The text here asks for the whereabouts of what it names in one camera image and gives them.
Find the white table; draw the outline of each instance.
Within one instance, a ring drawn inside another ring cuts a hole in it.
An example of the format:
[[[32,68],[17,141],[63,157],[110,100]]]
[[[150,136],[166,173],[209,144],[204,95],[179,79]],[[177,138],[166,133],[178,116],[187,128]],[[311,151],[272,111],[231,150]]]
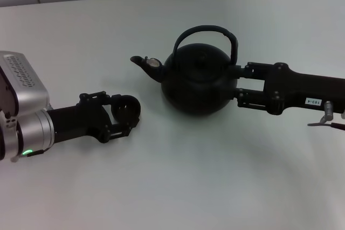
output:
[[[0,49],[22,52],[55,108],[80,93],[131,94],[131,135],[90,137],[0,163],[1,229],[344,229],[345,133],[309,128],[321,112],[238,108],[195,119],[129,61],[164,61],[176,38],[223,26],[249,61],[345,78],[344,0],[87,0],[0,9]],[[229,52],[221,34],[198,33]],[[262,88],[242,79],[238,86]]]

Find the kettle spout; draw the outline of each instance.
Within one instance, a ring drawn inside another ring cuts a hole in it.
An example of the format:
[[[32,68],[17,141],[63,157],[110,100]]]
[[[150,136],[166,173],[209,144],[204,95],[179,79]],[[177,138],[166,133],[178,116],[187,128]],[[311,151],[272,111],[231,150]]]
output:
[[[131,62],[137,64],[151,77],[153,80],[161,83],[165,79],[165,67],[158,59],[144,59],[139,56],[133,56],[130,58]]]

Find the black kettle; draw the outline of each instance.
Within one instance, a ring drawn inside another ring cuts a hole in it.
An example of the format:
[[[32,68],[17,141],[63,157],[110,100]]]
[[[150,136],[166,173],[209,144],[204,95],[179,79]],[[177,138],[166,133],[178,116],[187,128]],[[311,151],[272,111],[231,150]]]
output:
[[[231,42],[231,55],[202,43],[178,48],[186,37],[196,32],[220,32]],[[154,58],[131,57],[152,79],[161,83],[168,101],[176,108],[195,115],[206,115],[222,109],[230,101],[237,79],[229,68],[237,62],[238,42],[228,30],[213,25],[201,25],[186,30],[175,42],[172,54],[164,65]]]

